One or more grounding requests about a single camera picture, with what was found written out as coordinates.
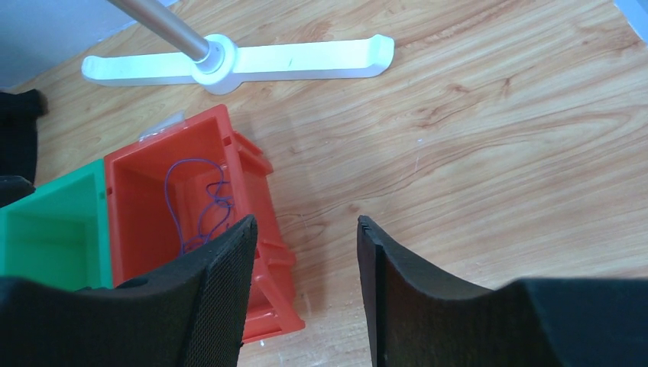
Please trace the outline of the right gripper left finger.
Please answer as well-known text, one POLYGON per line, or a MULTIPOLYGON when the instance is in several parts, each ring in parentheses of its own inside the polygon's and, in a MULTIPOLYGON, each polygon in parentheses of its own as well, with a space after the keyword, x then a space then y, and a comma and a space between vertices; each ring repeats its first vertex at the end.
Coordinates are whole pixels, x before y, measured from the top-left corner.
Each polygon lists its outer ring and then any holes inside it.
POLYGON ((3 366, 234 366, 258 224, 217 238, 116 288, 63 291, 1 279, 3 366))

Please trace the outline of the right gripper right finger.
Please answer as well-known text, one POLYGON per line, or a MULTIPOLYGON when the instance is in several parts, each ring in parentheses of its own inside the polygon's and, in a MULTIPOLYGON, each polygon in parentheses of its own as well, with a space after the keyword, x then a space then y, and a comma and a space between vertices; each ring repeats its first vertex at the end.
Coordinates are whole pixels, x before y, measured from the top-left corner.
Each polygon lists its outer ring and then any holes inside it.
POLYGON ((645 366, 647 282, 521 278, 490 290, 368 216, 357 256, 375 366, 645 366))

